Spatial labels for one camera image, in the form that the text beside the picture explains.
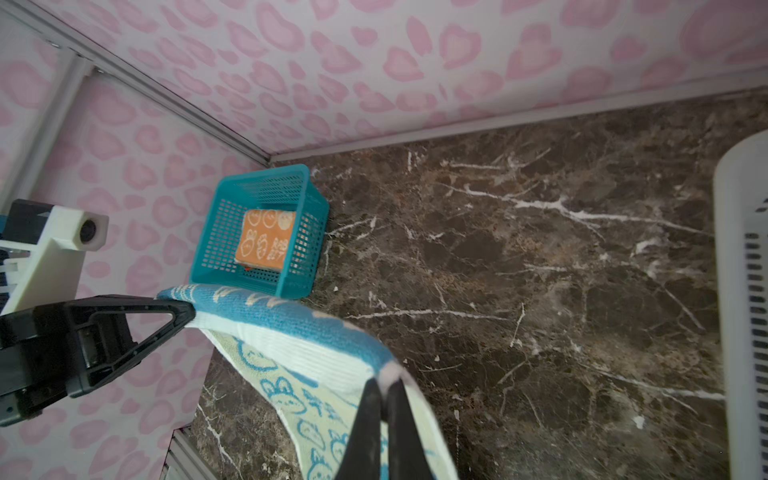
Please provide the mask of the white plastic basket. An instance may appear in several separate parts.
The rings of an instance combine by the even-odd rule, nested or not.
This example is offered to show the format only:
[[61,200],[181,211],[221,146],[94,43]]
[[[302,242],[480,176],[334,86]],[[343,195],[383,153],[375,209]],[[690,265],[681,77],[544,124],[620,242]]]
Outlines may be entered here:
[[767,477],[767,133],[717,165],[714,226],[730,472]]

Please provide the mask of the blue patterned towel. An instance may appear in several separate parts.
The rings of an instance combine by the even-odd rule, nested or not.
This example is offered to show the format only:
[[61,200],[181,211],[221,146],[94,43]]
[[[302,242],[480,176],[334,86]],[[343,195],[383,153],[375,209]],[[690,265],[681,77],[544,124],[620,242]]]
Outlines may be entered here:
[[455,479],[454,461],[429,402],[402,363],[352,323],[297,302],[245,289],[188,284],[160,297],[195,308],[190,327],[275,409],[306,479],[335,479],[365,384],[382,394],[380,479],[389,478],[386,397],[402,380],[434,479]]

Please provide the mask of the orange patterned towel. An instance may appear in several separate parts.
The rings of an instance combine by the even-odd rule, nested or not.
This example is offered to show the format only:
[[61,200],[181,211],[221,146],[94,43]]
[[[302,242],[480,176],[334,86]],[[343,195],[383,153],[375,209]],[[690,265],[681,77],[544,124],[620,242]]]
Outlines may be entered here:
[[248,210],[244,215],[235,262],[248,269],[282,271],[295,220],[295,211]]

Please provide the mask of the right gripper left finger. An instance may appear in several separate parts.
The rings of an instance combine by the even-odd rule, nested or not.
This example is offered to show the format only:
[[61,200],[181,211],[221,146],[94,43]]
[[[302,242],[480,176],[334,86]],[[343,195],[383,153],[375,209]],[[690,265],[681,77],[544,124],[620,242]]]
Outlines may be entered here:
[[382,394],[375,379],[366,382],[336,480],[379,480]]

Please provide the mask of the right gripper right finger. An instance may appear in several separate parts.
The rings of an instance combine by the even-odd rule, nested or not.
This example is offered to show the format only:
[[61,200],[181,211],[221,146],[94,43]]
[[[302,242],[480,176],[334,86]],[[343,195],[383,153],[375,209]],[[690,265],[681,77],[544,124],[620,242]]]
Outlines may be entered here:
[[388,390],[386,415],[389,478],[433,480],[402,380],[395,382]]

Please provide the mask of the teal plastic basket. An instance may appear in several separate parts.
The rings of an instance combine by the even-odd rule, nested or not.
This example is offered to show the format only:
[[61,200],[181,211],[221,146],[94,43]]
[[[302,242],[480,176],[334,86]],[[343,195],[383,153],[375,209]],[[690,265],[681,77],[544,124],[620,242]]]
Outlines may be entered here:
[[328,215],[329,204],[305,165],[226,177],[200,236],[191,281],[305,298]]

